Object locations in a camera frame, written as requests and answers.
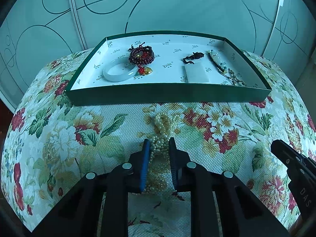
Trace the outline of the black cord jade pendant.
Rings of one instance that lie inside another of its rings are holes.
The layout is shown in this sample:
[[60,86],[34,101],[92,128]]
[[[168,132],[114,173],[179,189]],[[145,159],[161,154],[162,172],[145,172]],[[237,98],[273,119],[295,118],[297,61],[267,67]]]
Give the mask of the black cord jade pendant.
[[204,58],[204,53],[193,52],[191,55],[186,56],[182,59],[185,67],[185,73],[188,83],[191,84],[206,84],[209,83],[209,77],[206,73],[202,63],[194,62]]

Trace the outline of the frosted glass wardrobe doors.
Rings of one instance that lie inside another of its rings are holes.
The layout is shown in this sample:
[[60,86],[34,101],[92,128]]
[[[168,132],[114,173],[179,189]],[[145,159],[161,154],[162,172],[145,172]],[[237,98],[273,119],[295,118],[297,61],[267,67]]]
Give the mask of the frosted glass wardrobe doors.
[[293,84],[315,50],[315,10],[303,0],[7,0],[1,100],[14,111],[49,62],[106,36],[152,30],[226,37],[276,62]]

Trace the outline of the pale jade bangle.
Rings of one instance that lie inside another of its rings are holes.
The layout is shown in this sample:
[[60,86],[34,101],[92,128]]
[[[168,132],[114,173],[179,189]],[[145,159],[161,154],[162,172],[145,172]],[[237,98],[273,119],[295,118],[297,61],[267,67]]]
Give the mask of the pale jade bangle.
[[109,82],[122,82],[132,78],[138,71],[127,59],[113,60],[103,67],[103,76]]

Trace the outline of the red knot gold charm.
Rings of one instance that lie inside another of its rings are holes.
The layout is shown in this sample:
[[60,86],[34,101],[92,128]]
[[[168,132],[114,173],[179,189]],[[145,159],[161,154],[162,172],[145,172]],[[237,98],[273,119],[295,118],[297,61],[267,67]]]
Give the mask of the red knot gold charm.
[[138,64],[138,73],[142,76],[149,75],[152,73],[152,69],[147,67],[145,64]]

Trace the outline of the green shallow gift box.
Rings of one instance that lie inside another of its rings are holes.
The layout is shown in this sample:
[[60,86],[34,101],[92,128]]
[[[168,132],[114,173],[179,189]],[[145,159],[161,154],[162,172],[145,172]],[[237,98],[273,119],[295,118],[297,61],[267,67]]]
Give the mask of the green shallow gift box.
[[[204,53],[209,83],[188,83],[182,59]],[[145,64],[137,73],[109,82],[103,67],[113,60]],[[197,32],[144,31],[104,38],[82,62],[65,93],[76,106],[176,102],[261,102],[271,86],[255,65],[228,39]]]

